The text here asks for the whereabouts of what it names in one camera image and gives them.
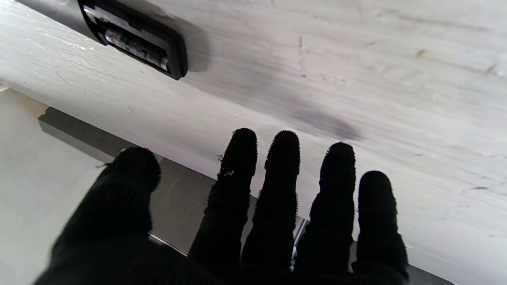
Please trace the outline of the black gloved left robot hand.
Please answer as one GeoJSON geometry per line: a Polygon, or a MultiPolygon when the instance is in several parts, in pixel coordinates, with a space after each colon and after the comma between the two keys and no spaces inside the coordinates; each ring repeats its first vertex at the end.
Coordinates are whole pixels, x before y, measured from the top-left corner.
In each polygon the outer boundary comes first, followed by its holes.
{"type": "Polygon", "coordinates": [[[257,162],[255,132],[241,128],[226,148],[216,183],[186,256],[149,240],[151,195],[161,170],[141,147],[107,164],[56,239],[37,285],[406,285],[409,262],[398,232],[389,178],[369,171],[358,188],[356,261],[353,242],[355,153],[343,142],[327,151],[319,193],[292,264],[299,139],[284,130],[273,139],[265,180],[248,220],[257,162]]]}

